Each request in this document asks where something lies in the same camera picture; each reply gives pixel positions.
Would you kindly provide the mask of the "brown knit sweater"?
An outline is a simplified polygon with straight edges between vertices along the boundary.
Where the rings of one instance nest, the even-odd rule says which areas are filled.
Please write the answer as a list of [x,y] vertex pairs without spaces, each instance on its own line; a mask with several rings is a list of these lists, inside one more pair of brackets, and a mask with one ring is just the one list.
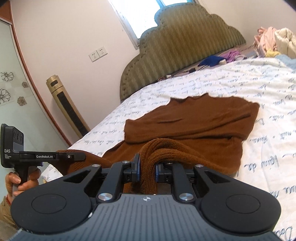
[[125,122],[125,138],[102,157],[86,153],[81,162],[59,161],[53,166],[67,175],[92,164],[112,164],[140,155],[140,181],[128,183],[125,193],[155,194],[158,191],[155,165],[180,163],[186,169],[204,165],[225,175],[240,167],[242,143],[253,130],[259,104],[240,97],[211,97],[203,94],[172,98],[136,120]]

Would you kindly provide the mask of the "pink clothes pile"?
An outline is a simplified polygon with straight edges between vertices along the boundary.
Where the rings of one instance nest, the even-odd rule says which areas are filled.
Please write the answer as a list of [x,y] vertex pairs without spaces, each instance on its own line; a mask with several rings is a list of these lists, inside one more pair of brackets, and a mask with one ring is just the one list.
[[259,57],[265,57],[267,51],[277,50],[274,35],[276,30],[274,27],[268,27],[267,29],[260,27],[257,30],[257,35],[254,36],[253,46]]

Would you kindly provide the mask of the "gold tower fan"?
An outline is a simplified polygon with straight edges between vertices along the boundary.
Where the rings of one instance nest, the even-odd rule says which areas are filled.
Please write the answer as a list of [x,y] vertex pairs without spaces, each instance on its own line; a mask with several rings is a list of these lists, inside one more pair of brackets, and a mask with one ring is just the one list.
[[60,108],[78,137],[82,138],[88,134],[90,128],[70,98],[59,76],[52,75],[47,79],[46,85],[48,86],[57,106]]

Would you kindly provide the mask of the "wardrobe door with flower decals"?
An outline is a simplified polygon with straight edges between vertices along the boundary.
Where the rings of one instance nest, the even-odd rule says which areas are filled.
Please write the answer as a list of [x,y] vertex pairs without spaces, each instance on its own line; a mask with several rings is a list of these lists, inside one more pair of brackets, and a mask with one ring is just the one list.
[[1,123],[24,134],[26,151],[57,151],[68,146],[51,123],[25,72],[16,47],[11,5],[1,6]]

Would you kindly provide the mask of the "white script-print bed quilt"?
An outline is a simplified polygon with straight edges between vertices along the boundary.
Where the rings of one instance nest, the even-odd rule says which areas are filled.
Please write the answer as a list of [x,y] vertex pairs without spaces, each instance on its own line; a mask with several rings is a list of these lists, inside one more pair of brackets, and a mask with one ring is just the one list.
[[275,58],[247,59],[148,85],[72,145],[103,166],[143,145],[175,140],[203,165],[276,197],[274,232],[295,238],[295,70]]

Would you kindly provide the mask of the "dark blue garment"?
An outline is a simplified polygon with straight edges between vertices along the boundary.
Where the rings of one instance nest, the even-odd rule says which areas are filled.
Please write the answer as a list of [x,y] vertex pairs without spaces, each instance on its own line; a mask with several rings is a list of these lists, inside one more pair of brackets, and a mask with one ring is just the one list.
[[226,59],[220,56],[215,56],[215,55],[211,55],[207,58],[205,58],[204,60],[202,60],[198,66],[216,66],[218,65],[221,61],[225,61]]

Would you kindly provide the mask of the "purple garment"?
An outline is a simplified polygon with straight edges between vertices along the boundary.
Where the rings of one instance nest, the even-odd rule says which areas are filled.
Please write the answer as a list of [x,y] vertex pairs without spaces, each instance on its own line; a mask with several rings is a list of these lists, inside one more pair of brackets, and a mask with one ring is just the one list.
[[247,58],[238,50],[230,50],[226,53],[221,54],[220,57],[224,58],[227,63],[234,62],[237,60],[244,60]]

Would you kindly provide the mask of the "olive green padded headboard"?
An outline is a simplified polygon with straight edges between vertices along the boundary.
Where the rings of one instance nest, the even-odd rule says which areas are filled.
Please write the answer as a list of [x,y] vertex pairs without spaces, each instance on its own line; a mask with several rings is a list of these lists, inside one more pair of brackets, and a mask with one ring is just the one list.
[[154,20],[157,26],[142,34],[139,54],[122,73],[121,101],[168,74],[246,43],[236,28],[197,3],[165,6]]

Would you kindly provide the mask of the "yellow blanket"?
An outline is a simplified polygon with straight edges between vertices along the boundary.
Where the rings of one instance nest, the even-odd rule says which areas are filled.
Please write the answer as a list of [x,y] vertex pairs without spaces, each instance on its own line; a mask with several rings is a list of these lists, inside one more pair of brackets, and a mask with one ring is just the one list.
[[276,56],[280,55],[281,53],[279,51],[272,51],[272,50],[267,50],[266,51],[266,58],[275,58]]

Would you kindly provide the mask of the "window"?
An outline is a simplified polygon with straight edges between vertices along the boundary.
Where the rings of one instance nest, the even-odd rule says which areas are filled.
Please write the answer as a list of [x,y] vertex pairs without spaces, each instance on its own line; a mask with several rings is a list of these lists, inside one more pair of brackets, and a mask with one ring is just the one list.
[[118,16],[135,49],[144,31],[157,26],[154,15],[165,6],[185,3],[179,0],[112,0],[109,4]]

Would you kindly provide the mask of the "light blue blanket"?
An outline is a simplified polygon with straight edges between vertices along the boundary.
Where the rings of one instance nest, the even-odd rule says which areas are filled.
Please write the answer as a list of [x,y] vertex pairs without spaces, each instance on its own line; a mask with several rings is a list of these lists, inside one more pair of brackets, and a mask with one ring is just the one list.
[[296,59],[292,59],[285,54],[279,54],[276,56],[276,59],[283,62],[287,67],[291,68],[292,70],[296,70]]

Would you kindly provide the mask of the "cream puffy jacket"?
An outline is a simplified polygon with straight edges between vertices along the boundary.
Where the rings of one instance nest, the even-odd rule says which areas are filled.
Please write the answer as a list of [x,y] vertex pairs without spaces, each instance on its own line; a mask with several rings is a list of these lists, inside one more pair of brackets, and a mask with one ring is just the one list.
[[291,59],[296,57],[296,37],[288,28],[276,30],[274,33],[277,50]]

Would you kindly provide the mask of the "white wall socket plate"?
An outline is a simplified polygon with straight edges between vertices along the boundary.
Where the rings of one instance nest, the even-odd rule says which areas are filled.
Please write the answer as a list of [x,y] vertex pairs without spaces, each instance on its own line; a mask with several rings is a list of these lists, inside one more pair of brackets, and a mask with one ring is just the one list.
[[99,53],[97,51],[93,51],[92,53],[89,54],[89,58],[92,62],[96,61],[97,59],[100,58]]

